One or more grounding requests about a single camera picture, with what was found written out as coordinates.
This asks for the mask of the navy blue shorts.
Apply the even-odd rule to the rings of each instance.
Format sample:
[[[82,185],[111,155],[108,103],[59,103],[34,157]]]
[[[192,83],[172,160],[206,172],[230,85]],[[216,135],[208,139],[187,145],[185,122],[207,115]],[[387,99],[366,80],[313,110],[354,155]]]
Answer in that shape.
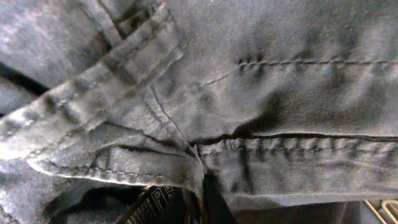
[[[396,223],[396,1],[2,1],[2,223]]]

